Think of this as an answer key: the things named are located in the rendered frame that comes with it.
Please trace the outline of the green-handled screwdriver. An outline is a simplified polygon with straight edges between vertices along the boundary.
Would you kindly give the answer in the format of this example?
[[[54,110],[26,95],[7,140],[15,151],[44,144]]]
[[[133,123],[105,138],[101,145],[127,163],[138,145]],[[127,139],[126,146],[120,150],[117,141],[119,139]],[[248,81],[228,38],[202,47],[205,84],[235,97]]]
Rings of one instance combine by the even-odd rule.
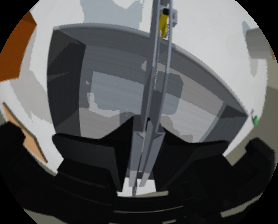
[[[252,123],[253,125],[257,125],[257,115],[255,111],[252,111]]]

